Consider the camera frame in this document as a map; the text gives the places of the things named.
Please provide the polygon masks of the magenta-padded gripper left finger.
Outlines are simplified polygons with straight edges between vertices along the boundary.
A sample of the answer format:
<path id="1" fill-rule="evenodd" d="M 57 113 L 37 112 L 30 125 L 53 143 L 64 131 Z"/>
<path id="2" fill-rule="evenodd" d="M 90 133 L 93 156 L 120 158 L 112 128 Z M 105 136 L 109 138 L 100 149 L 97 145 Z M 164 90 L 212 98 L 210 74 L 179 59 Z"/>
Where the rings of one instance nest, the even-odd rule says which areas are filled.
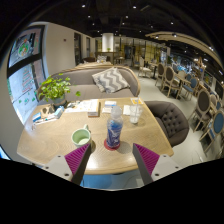
<path id="1" fill-rule="evenodd" d="M 91 155 L 91 145 L 86 144 L 67 155 L 56 155 L 43 170 L 79 185 Z"/>

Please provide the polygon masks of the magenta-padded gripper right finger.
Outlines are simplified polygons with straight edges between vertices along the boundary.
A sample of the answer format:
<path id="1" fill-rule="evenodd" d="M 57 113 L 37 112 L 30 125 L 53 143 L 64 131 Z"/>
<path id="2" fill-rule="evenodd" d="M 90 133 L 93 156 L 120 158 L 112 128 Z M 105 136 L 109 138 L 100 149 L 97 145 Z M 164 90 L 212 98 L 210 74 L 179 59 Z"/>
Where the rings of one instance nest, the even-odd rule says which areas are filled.
<path id="1" fill-rule="evenodd" d="M 136 143 L 133 144 L 133 155 L 145 185 L 182 169 L 167 154 L 158 155 Z"/>

